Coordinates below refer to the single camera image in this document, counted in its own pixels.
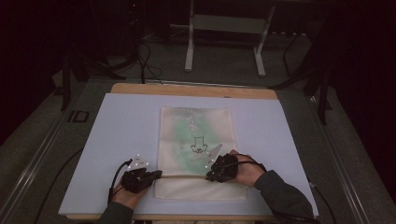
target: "white metal table leg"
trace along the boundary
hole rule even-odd
[[[261,34],[262,38],[260,39],[260,43],[257,47],[253,48],[254,58],[256,60],[257,72],[259,74],[259,77],[265,77],[264,64],[262,62],[262,46],[264,45],[265,38],[268,35],[268,30],[270,28],[271,19],[274,15],[274,11],[275,11],[275,7],[271,7],[266,23],[262,27],[262,34]]]
[[[193,40],[193,32],[194,32],[194,0],[190,0],[190,25],[189,25],[189,45],[187,47],[187,56],[186,56],[186,66],[184,70],[186,72],[192,71],[192,60],[194,56],[194,40]]]

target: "sleeve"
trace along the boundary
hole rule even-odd
[[[273,211],[298,217],[314,217],[311,203],[297,188],[285,183],[275,171],[260,176],[254,187],[261,192]]]
[[[110,203],[99,218],[97,224],[130,224],[134,210],[120,204]]]

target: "floor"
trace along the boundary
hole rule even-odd
[[[173,32],[167,42],[155,34],[145,35],[140,55],[143,59],[149,55],[145,70],[147,82],[265,88],[288,78],[282,53],[290,37],[268,36],[262,54],[267,77],[258,77],[253,51],[248,44],[219,41],[218,36],[218,41],[213,41],[210,39],[212,33],[197,36],[193,69],[190,73],[184,72],[186,31],[174,29]],[[309,44],[301,36],[290,49],[291,70],[301,62]],[[73,101],[64,112],[60,111],[62,98],[50,95],[1,146],[0,202],[4,223],[79,223],[58,215],[59,206],[78,163],[78,151],[84,147],[104,94],[117,82],[90,71],[89,82],[72,82]],[[140,72],[138,63],[117,71],[127,77],[127,82],[133,83],[140,82]],[[59,75],[54,76],[57,82]],[[329,91],[332,110],[326,112],[328,124],[324,126],[316,117],[315,102],[304,97],[303,86],[304,80],[276,93],[290,121],[305,171],[327,198],[337,222],[396,223],[395,205],[339,104],[336,91]],[[68,121],[72,110],[89,111],[88,121]],[[41,159],[40,163],[34,166],[31,161],[37,158]],[[25,181],[25,188],[17,185],[19,180]],[[320,213],[318,219],[323,224],[332,223],[325,202],[315,191],[314,196]]]

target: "sheet of paper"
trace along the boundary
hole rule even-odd
[[[106,95],[64,196],[59,213],[102,214],[118,167],[136,154],[156,170],[162,107],[230,108],[237,148],[274,169],[318,209],[278,100],[116,94]],[[271,211],[256,189],[246,200],[204,202],[166,200],[151,190],[136,214],[262,216]]]
[[[163,107],[158,168],[165,176],[155,184],[155,196],[180,200],[242,200],[247,188],[235,183],[183,178],[205,176],[211,149],[223,144],[220,155],[237,149],[231,111],[227,108]]]

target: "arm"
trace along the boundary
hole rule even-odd
[[[98,224],[130,224],[134,209],[139,203],[140,199],[146,194],[149,189],[144,189],[141,192],[134,194],[121,185],[117,185],[114,189],[114,195],[111,203],[107,206],[105,212],[98,220]]]
[[[235,150],[232,150],[230,154],[236,155],[238,161],[252,161],[249,157],[238,156],[238,152]],[[265,172],[258,165],[243,163],[238,166],[235,180],[248,187],[258,189],[273,213],[314,217],[311,203],[297,188],[285,183],[275,171]],[[281,223],[292,223],[282,217],[278,218]]]

